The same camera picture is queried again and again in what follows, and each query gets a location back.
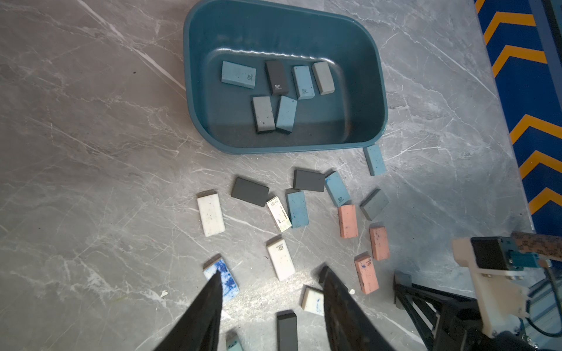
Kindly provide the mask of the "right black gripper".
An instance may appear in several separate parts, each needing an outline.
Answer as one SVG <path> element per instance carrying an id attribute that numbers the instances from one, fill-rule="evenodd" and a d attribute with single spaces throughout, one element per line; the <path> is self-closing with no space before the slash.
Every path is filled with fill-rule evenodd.
<path id="1" fill-rule="evenodd" d="M 510 331 L 484 335 L 475 298 L 416 284 L 395 284 L 394 294 L 395 305 L 406 311 L 428 350 L 537 350 Z M 441 305 L 438 318 L 434 303 Z"/>

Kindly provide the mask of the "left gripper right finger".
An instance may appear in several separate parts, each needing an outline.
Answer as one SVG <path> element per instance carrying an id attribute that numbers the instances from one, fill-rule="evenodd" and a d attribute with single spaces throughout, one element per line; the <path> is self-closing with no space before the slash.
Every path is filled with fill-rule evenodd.
<path id="1" fill-rule="evenodd" d="M 324 320 L 331 350 L 393 349 L 329 266 L 321 269 L 319 284 L 323 288 Z"/>

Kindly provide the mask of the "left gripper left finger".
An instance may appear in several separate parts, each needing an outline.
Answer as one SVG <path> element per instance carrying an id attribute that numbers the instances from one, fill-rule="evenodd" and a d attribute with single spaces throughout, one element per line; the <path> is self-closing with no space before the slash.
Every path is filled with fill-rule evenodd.
<path id="1" fill-rule="evenodd" d="M 222 279 L 216 272 L 155 350 L 217 350 L 222 312 Z"/>

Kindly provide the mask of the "teal eraser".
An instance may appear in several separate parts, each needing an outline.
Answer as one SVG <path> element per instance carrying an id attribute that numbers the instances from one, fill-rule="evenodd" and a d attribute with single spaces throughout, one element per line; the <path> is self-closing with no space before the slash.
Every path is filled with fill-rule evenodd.
<path id="1" fill-rule="evenodd" d="M 235 334 L 231 335 L 226 339 L 226 350 L 227 351 L 243 351 L 243 346 L 239 337 Z"/>

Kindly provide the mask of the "white blue stained eraser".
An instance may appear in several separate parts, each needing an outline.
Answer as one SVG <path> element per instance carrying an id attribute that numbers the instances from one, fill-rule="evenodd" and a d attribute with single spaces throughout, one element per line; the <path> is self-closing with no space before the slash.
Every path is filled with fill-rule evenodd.
<path id="1" fill-rule="evenodd" d="M 210 280 L 217 272 L 220 273 L 221 278 L 222 302 L 227 304 L 237 297 L 240 289 L 225 260 L 220 255 L 216 259 L 210 260 L 203 267 L 203 275 L 207 280 Z"/>

